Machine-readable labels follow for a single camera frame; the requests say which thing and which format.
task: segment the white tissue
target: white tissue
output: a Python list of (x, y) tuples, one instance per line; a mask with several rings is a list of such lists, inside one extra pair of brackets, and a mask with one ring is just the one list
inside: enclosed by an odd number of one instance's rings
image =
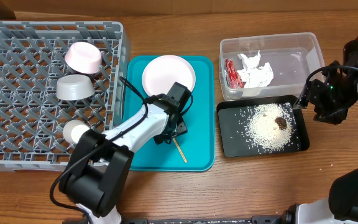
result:
[(244, 69), (238, 70), (241, 80), (245, 82), (244, 88), (266, 87), (273, 80), (273, 70), (268, 62), (259, 66), (260, 51), (254, 57), (239, 54)]

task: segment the teal tray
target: teal tray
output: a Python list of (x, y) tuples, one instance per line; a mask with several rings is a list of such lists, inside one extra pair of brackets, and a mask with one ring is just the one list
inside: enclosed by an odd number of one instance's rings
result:
[[(158, 55), (141, 55), (128, 65), (127, 79), (147, 97), (142, 86), (142, 74), (146, 65)], [(147, 171), (206, 171), (215, 161), (215, 97), (214, 69), (210, 59), (203, 56), (181, 56), (196, 72), (196, 85), (192, 92), (194, 102), (183, 119), (188, 133), (177, 137), (179, 146), (187, 158), (183, 162), (175, 144), (156, 145), (149, 140), (139, 149), (132, 161), (131, 170)], [(136, 114), (142, 100), (129, 89), (126, 90), (124, 120)]]

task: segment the gray dish rack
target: gray dish rack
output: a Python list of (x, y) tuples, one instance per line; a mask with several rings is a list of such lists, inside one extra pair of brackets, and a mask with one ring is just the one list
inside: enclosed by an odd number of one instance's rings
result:
[[(72, 43), (89, 42), (102, 52), (84, 100), (56, 97), (57, 80), (75, 73), (64, 61)], [(97, 131), (122, 123), (131, 43), (119, 22), (0, 22), (0, 170), (63, 170), (74, 145), (64, 125), (80, 119)], [(103, 163), (93, 166), (104, 167)]]

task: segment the wooden stick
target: wooden stick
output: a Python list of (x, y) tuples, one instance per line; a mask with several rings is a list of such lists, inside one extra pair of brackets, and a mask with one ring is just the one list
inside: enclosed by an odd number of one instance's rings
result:
[(173, 142), (175, 143), (175, 145), (177, 145), (177, 148), (179, 150), (179, 153), (180, 153), (183, 161), (185, 161), (185, 163), (187, 163), (187, 159), (186, 159), (185, 155), (183, 154), (183, 152), (181, 151), (181, 148), (180, 148), (180, 146), (179, 146), (179, 144), (177, 142), (177, 139), (173, 138)]

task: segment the clear plastic bin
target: clear plastic bin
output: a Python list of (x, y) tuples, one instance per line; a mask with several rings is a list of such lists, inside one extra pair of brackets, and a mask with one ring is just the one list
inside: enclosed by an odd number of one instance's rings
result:
[[(242, 70), (243, 66), (237, 55), (243, 53), (252, 57), (259, 50), (260, 65), (269, 62), (273, 70), (274, 76), (270, 84), (258, 88), (230, 88), (226, 78), (225, 59), (233, 60), (236, 70)], [(219, 62), (219, 78), (226, 101), (282, 95), (299, 96), (307, 76), (324, 66), (320, 46), (312, 33), (225, 39), (221, 41)], [(320, 73), (314, 78), (323, 80)]]

